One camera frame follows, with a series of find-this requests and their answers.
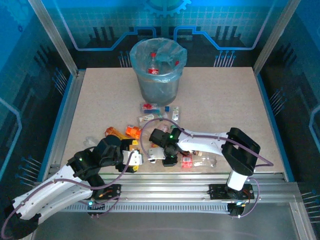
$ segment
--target trash can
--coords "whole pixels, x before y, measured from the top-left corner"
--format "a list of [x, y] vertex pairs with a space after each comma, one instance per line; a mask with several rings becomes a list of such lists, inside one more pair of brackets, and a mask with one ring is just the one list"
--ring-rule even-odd
[[[148, 73], [151, 56], [155, 56], [158, 64], [157, 74]], [[130, 60], [147, 103], [165, 106], [175, 100], [179, 79], [187, 63], [185, 48], [162, 37], [142, 40], [131, 49]]]

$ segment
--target gear graphic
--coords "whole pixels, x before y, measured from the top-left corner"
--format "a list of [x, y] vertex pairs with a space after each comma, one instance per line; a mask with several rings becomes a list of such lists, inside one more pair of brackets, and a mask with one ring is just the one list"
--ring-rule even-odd
[[171, 17], [174, 14], [180, 14], [181, 10], [186, 10], [186, 5], [191, 4], [191, 0], [143, 0], [144, 9], [150, 14], [156, 14], [157, 17], [162, 15]]
[[23, 26], [28, 19], [29, 8], [27, 0], [0, 0], [0, 5], [6, 7], [19, 25]]

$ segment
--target wooden board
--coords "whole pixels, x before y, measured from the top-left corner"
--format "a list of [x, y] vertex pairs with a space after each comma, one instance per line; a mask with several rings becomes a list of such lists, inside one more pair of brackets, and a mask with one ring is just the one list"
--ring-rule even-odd
[[[85, 148], [86, 137], [98, 140], [108, 127], [125, 131], [128, 124], [137, 125], [144, 102], [137, 76], [132, 68], [88, 68], [74, 113], [62, 164]], [[176, 99], [171, 106], [181, 107], [180, 126], [195, 132], [222, 133], [237, 127], [260, 147], [260, 154], [274, 163], [257, 172], [284, 172], [262, 97], [251, 67], [186, 67], [180, 79]], [[149, 136], [144, 136], [148, 147]], [[163, 167], [144, 160], [141, 173], [227, 173], [231, 170], [222, 156], [216, 156], [216, 167]], [[116, 173], [105, 167], [100, 173]]]

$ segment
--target gray floor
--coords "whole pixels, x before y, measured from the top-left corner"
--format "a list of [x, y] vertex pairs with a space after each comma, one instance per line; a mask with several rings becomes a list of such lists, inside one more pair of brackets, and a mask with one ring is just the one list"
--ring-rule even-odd
[[205, 213], [59, 212], [42, 223], [34, 240], [298, 240], [287, 205], [258, 204], [242, 219]]

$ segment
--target orange container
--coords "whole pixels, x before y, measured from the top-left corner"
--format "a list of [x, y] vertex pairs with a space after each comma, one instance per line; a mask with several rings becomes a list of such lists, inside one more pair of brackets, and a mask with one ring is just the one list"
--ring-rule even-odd
[[141, 129], [137, 126], [128, 125], [126, 127], [125, 134], [135, 139], [140, 139]]
[[119, 132], [117, 129], [115, 129], [114, 127], [109, 127], [105, 130], [105, 133], [104, 133], [105, 136], [108, 136], [108, 135], [115, 135], [117, 136], [120, 140], [122, 139], [129, 139], [129, 137], [123, 135], [121, 132]]

